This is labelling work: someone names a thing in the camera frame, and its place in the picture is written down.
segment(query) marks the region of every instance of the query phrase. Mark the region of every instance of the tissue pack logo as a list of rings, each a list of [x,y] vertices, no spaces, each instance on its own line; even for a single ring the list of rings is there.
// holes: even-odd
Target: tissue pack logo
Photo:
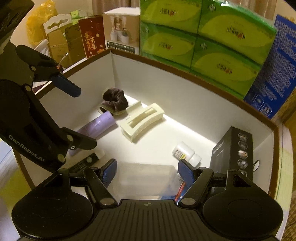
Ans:
[[[239,31],[238,29],[236,29],[232,26],[227,28],[227,32],[235,35],[238,39],[244,39],[246,37],[246,34],[244,34],[243,32]]]
[[[232,69],[229,67],[226,67],[224,64],[221,64],[221,63],[217,64],[217,68],[224,71],[227,74],[232,74]]]
[[[168,8],[162,8],[161,10],[159,10],[159,12],[160,14],[169,15],[171,17],[176,15],[176,11],[169,10]]]
[[[164,42],[160,42],[160,43],[158,44],[158,46],[161,47],[161,48],[167,49],[167,50],[173,50],[172,45],[170,45],[170,44],[166,44],[166,43],[164,43]]]

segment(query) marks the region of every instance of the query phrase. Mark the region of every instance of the black product box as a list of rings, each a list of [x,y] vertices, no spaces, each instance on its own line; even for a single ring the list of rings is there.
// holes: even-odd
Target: black product box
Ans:
[[[248,132],[230,127],[213,148],[210,169],[214,173],[226,174],[228,169],[239,170],[253,180],[253,139]],[[214,188],[215,194],[224,188]]]

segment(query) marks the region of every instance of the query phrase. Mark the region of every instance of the bottle cap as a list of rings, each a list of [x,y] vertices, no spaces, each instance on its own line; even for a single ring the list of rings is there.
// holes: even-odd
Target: bottle cap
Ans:
[[[190,158],[189,163],[190,163],[192,166],[196,167],[196,166],[200,163],[200,160],[201,160],[201,159],[202,159],[202,158],[201,158],[198,154],[194,154],[194,155],[192,156],[192,158]]]

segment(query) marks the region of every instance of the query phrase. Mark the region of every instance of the barcode label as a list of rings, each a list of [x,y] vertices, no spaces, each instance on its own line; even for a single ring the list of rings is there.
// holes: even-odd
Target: barcode label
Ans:
[[[185,159],[186,158],[186,155],[179,151],[178,149],[174,152],[174,157],[176,157],[178,160],[181,160],[181,159]]]

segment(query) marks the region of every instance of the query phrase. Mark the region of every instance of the purple cylindrical bottle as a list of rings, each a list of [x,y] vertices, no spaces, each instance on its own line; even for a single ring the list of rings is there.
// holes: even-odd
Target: purple cylindrical bottle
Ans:
[[[106,131],[109,127],[115,124],[115,119],[111,115],[109,111],[103,113],[99,117],[95,118],[91,122],[87,123],[84,127],[80,128],[77,132],[88,137],[96,139],[100,134]],[[76,150],[69,150],[69,154],[74,156],[77,151]]]

